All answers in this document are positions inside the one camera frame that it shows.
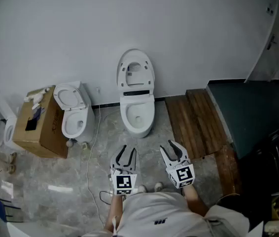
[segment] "white toilet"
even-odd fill
[[[62,132],[78,143],[91,142],[94,135],[95,115],[90,98],[80,81],[62,83],[55,87],[54,98],[65,111]]]
[[[143,138],[155,116],[155,74],[148,56],[138,49],[126,51],[119,61],[116,81],[124,125],[132,136]]]
[[[0,113],[7,120],[3,134],[3,142],[6,146],[14,150],[24,150],[12,141],[17,122],[17,111],[13,110],[0,94]]]

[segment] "marble floor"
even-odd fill
[[[174,139],[165,102],[155,103],[155,121],[149,135],[142,139],[133,138],[121,119],[120,108],[102,108],[97,141],[89,161],[89,189],[95,197],[102,222],[108,214],[109,205],[100,200],[100,191],[112,190],[108,179],[109,159],[121,146],[135,148],[137,155],[137,185],[145,184],[149,191],[161,181],[166,187],[173,185],[168,179],[165,165],[159,152],[162,145],[168,152],[167,140]],[[95,109],[99,122],[99,109]],[[0,152],[10,152],[0,148]],[[39,158],[22,152],[17,157],[17,170],[13,175],[0,173],[0,198],[11,200],[22,208],[25,221],[41,224],[61,231],[65,236],[80,236],[100,229],[97,208],[87,185],[87,169],[90,151],[82,151],[78,144],[69,149],[67,159]],[[195,187],[207,205],[213,205],[222,196],[220,180],[213,156],[193,160]],[[110,202],[108,194],[102,199]]]

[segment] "white cable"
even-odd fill
[[[220,202],[224,197],[228,197],[228,196],[232,196],[232,195],[238,195],[238,196],[240,196],[240,194],[238,194],[238,193],[230,193],[230,194],[227,194],[227,195],[221,197],[221,198],[216,202],[216,204],[218,204],[218,202]]]
[[[87,161],[87,173],[86,173],[86,176],[87,176],[87,189],[88,189],[88,191],[90,192],[90,194],[91,194],[91,196],[92,196],[92,198],[93,198],[93,200],[94,200],[94,202],[95,202],[95,205],[96,205],[96,208],[97,208],[97,213],[98,213],[98,218],[99,218],[99,220],[100,220],[100,222],[101,222],[101,224],[102,224],[102,227],[104,227],[104,224],[103,224],[103,222],[102,222],[102,220],[101,220],[101,218],[100,218],[100,215],[99,215],[99,208],[98,208],[98,206],[97,206],[95,197],[94,197],[94,195],[91,193],[91,191],[90,191],[90,189],[89,189],[89,180],[88,180],[89,160],[90,160],[90,158],[91,158],[92,149],[93,149],[93,147],[94,147],[94,145],[95,145],[95,143],[96,143],[96,141],[97,141],[97,136],[98,136],[99,127],[100,127],[100,121],[101,121],[101,111],[100,111],[100,105],[99,105],[99,123],[98,123],[98,130],[97,130],[97,134],[96,134],[96,138],[95,138],[94,144],[92,145],[92,147],[91,147],[91,149],[90,149],[90,155],[89,155],[89,158],[88,158],[88,161]]]
[[[105,116],[105,118],[104,118],[104,121],[105,121],[106,117],[108,117],[108,116],[111,115],[112,113],[115,113],[115,112],[117,112],[117,111],[119,111],[119,110],[120,110],[120,109],[117,109],[117,110],[115,110],[115,111],[113,111],[113,112],[107,114],[107,115]]]

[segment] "wooden platform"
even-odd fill
[[[214,154],[224,195],[240,192],[237,157],[207,91],[188,90],[165,101],[175,141],[187,149],[190,159]]]

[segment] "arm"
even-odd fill
[[[123,213],[122,196],[113,195],[111,200],[110,211],[105,223],[105,230],[108,230],[112,233],[113,232],[112,219],[114,216],[116,216],[116,227],[118,227],[122,217],[122,213]]]
[[[200,214],[201,216],[205,216],[205,214],[208,212],[208,207],[204,204],[202,199],[199,197],[197,191],[192,185],[188,185],[183,187],[184,196],[187,200],[189,209],[197,214]]]

